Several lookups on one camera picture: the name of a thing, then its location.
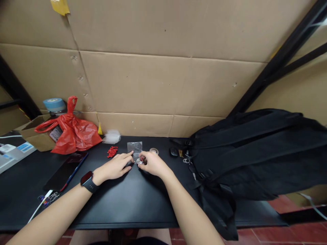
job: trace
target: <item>black desk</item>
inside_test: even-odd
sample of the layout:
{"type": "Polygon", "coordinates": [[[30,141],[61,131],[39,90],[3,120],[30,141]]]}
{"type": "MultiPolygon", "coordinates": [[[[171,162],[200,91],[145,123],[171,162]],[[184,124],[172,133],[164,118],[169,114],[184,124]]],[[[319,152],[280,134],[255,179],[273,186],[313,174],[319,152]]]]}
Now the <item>black desk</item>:
{"type": "MultiPolygon", "coordinates": [[[[168,138],[122,137],[118,153],[127,152],[127,142],[143,142],[143,149],[154,147],[160,157],[173,170],[190,195],[198,201],[196,190],[187,184],[193,180],[182,158],[171,158],[168,138]]],[[[20,138],[0,139],[0,143],[20,145],[20,138]]],[[[90,170],[108,161],[111,145],[102,144],[89,150],[89,156],[72,179],[65,192],[73,188],[90,170]]],[[[37,197],[46,181],[64,162],[67,156],[36,151],[0,174],[0,231],[17,231],[29,220],[39,205],[37,197]]],[[[265,201],[237,202],[238,227],[284,226],[279,214],[265,201]]],[[[178,227],[163,182],[156,176],[142,172],[136,165],[122,178],[106,181],[91,197],[74,220],[73,229],[109,228],[171,228],[178,227]]]]}

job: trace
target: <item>black metal frame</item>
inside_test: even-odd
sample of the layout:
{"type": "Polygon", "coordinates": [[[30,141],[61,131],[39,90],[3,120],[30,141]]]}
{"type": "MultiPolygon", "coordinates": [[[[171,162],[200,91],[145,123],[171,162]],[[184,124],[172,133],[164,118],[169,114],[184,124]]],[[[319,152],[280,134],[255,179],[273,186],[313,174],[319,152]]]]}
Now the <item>black metal frame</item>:
{"type": "Polygon", "coordinates": [[[327,17],[327,0],[318,0],[266,65],[229,116],[245,112],[266,87],[326,52],[326,44],[285,66],[327,17]]]}
{"type": "Polygon", "coordinates": [[[41,115],[40,110],[21,85],[19,80],[13,74],[9,66],[0,56],[0,85],[7,91],[13,100],[0,104],[0,109],[8,108],[13,105],[19,105],[19,107],[25,112],[25,114],[33,120],[37,116],[41,115]]]}

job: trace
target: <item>person's right hand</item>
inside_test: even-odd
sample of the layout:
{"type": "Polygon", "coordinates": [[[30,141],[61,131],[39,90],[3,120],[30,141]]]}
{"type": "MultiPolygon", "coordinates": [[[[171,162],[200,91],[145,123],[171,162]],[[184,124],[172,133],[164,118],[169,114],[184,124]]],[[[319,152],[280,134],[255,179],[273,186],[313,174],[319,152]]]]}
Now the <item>person's right hand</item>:
{"type": "Polygon", "coordinates": [[[172,174],[172,170],[167,166],[167,164],[154,152],[142,151],[139,157],[145,156],[147,164],[138,164],[137,166],[149,172],[150,174],[156,175],[160,178],[172,174]]]}

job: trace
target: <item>black backpack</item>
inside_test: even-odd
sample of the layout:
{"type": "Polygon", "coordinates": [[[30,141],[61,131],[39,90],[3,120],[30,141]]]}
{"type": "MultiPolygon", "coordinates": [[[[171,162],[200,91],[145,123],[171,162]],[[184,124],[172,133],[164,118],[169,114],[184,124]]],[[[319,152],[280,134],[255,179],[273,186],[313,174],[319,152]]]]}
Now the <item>black backpack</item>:
{"type": "Polygon", "coordinates": [[[327,129],[301,113],[236,114],[200,129],[187,145],[183,153],[197,177],[192,187],[226,240],[238,240],[236,198],[273,200],[327,183],[327,129]]]}

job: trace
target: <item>smartphone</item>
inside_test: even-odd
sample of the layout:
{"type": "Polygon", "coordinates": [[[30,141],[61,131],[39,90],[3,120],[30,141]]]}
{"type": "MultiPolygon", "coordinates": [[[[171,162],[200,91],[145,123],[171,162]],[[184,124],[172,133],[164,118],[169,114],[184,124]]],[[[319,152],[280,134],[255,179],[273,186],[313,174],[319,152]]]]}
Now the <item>smartphone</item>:
{"type": "Polygon", "coordinates": [[[88,152],[77,151],[69,156],[57,172],[43,186],[45,191],[62,192],[82,165],[88,152]]]}

